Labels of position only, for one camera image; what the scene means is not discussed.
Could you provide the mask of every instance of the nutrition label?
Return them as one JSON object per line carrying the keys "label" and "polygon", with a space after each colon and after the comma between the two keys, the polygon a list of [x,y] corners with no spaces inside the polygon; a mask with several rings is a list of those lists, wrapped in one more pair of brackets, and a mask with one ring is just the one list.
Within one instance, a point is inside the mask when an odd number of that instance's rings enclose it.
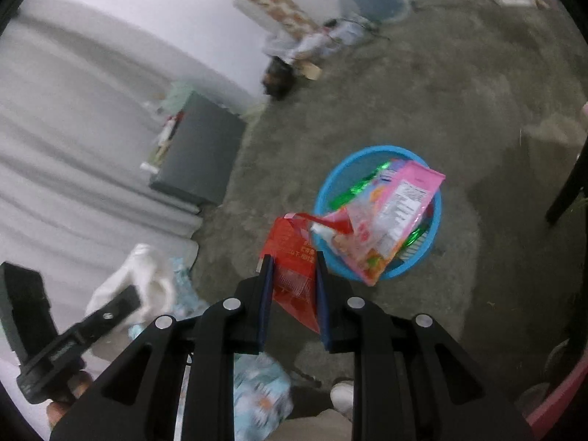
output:
{"label": "nutrition label", "polygon": [[403,180],[388,199],[378,216],[378,225],[386,227],[386,235],[378,243],[376,250],[386,255],[401,239],[408,225],[419,216],[421,202],[428,192]]}

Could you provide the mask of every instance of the person's leg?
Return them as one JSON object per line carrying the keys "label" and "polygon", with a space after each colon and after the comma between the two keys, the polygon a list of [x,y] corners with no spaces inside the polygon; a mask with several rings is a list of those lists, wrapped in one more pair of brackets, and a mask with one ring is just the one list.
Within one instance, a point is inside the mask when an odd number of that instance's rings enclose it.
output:
{"label": "person's leg", "polygon": [[330,395],[334,410],[328,409],[314,417],[288,419],[267,441],[350,441],[350,421],[354,412],[353,382],[337,383]]}

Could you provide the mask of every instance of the human hand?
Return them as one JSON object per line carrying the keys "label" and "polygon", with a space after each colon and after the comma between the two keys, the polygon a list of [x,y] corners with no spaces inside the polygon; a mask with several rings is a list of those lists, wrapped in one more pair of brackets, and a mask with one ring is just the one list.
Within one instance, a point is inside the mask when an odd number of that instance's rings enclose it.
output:
{"label": "human hand", "polygon": [[[86,372],[79,373],[78,386],[73,390],[73,395],[79,398],[92,384],[92,377]],[[70,404],[53,401],[47,406],[47,419],[49,420],[49,426],[51,429],[60,421],[61,418],[71,408]]]}

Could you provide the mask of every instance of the white curtain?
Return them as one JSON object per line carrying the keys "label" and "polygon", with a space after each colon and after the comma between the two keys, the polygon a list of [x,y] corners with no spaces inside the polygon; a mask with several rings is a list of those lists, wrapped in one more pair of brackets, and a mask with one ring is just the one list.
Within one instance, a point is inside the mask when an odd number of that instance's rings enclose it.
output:
{"label": "white curtain", "polygon": [[160,129],[143,105],[168,83],[34,20],[0,37],[0,262],[42,273],[61,330],[137,243],[196,258],[198,208],[139,169]]}

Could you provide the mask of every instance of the pink snack bag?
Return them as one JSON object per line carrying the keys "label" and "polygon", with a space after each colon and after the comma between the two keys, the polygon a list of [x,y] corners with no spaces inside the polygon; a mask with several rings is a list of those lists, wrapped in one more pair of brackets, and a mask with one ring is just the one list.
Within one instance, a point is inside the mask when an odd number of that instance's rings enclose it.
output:
{"label": "pink snack bag", "polygon": [[355,206],[348,204],[354,233],[337,234],[333,245],[367,285],[376,284],[444,179],[443,174],[410,160],[375,200],[371,197],[370,203],[362,203],[358,196]]}

